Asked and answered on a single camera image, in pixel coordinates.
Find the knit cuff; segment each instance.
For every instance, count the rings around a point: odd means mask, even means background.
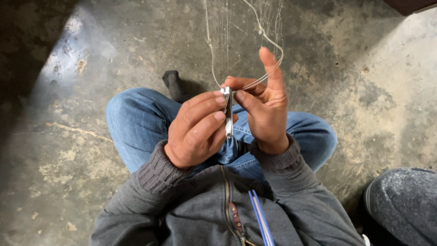
[[[142,187],[153,194],[162,195],[174,188],[193,171],[193,167],[182,170],[175,167],[164,152],[167,139],[160,141],[150,159],[138,170]]]
[[[250,153],[260,162],[261,168],[271,173],[286,173],[292,171],[305,163],[300,154],[300,147],[297,141],[287,134],[289,147],[285,153],[270,155],[262,152],[256,140],[250,144]]]

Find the right hand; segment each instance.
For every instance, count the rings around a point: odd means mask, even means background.
[[[256,79],[228,76],[222,87],[230,86],[235,92],[235,100],[247,111],[250,132],[257,140],[258,147],[267,154],[282,154],[289,142],[285,133],[288,115],[288,94],[282,80],[281,69],[274,68],[277,61],[265,47],[260,49],[260,59],[266,73],[270,73],[267,86],[263,83],[242,88]]]
[[[226,140],[225,99],[209,91],[184,102],[168,129],[164,152],[176,167],[187,169],[217,153]],[[234,123],[238,120],[233,115]]]

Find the nail clipper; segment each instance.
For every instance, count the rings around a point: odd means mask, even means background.
[[[228,87],[221,88],[220,91],[223,93],[223,97],[226,101],[226,106],[223,109],[223,112],[225,113],[226,120],[225,120],[225,130],[226,130],[226,137],[232,138],[232,135],[234,134],[234,126],[232,122],[232,89]]]

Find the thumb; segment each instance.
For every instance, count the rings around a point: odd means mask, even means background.
[[[236,91],[234,94],[235,101],[246,110],[252,117],[263,111],[265,105],[252,94],[243,90]]]

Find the wrist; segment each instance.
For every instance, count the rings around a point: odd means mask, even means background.
[[[260,151],[270,155],[280,155],[285,153],[290,146],[287,135],[284,134],[279,140],[276,141],[261,141],[257,140],[258,148]]]
[[[180,161],[178,161],[178,159],[174,156],[173,152],[171,151],[171,148],[168,143],[164,146],[164,153],[168,157],[170,162],[173,164],[173,166],[182,170],[187,170],[189,168],[181,164]]]

